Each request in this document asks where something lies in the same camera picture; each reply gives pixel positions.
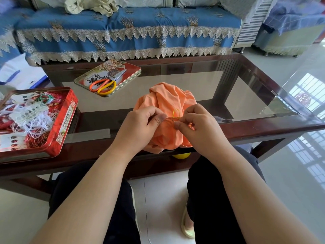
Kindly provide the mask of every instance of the beige garment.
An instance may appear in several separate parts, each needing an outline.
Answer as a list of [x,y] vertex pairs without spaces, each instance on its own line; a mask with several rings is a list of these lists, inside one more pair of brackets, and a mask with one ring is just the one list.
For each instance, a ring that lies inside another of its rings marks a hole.
[[113,12],[119,9],[115,0],[66,0],[64,8],[70,14],[78,14],[85,9],[91,9],[107,17],[112,16]]

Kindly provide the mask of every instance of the forearm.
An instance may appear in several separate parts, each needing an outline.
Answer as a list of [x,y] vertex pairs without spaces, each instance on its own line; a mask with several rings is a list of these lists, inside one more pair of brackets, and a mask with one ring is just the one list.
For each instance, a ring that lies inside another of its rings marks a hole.
[[130,159],[125,152],[106,150],[32,243],[103,243]]
[[242,155],[229,148],[221,157],[222,163],[220,159],[212,163],[221,173],[225,191],[247,243],[319,243]]

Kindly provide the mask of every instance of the shoe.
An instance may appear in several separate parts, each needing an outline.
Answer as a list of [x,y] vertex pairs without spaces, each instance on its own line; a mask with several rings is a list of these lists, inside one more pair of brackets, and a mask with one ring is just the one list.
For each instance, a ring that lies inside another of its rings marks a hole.
[[185,209],[184,209],[184,213],[183,213],[183,217],[182,217],[182,222],[181,222],[181,229],[182,229],[182,232],[183,234],[187,237],[187,238],[190,238],[190,239],[195,239],[195,233],[194,233],[194,230],[188,230],[185,228],[185,215],[187,213],[187,209],[186,209],[186,206],[185,206]]
[[[134,193],[133,193],[133,188],[132,187],[131,187],[131,190],[132,190],[132,203],[133,203],[134,211],[136,213],[136,201],[134,199]],[[138,228],[138,231],[140,232],[137,219],[136,219],[136,227]]]

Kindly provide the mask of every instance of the orange fabric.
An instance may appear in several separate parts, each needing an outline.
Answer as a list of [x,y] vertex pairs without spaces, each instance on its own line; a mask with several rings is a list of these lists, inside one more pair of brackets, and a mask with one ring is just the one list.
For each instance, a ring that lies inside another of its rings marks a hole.
[[[168,117],[182,117],[184,110],[196,104],[195,98],[190,91],[183,91],[177,86],[159,83],[149,89],[149,94],[139,98],[133,110],[148,106],[161,109]],[[158,154],[162,150],[174,150],[177,147],[192,147],[188,139],[180,131],[174,129],[174,121],[166,118],[155,131],[150,143],[144,148],[145,151]]]

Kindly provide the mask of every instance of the black pants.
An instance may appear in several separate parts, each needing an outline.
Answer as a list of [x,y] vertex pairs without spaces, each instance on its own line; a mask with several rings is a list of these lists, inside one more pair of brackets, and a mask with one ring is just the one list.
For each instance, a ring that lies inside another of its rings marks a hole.
[[[235,148],[264,179],[257,159],[240,147]],[[79,163],[58,176],[49,203],[49,217],[80,182],[93,163],[94,161]],[[189,169],[187,187],[189,192],[187,210],[194,221],[197,244],[215,241],[246,243],[223,187],[221,175],[205,157],[201,156]],[[104,244],[140,243],[135,216],[131,186],[123,180]]]

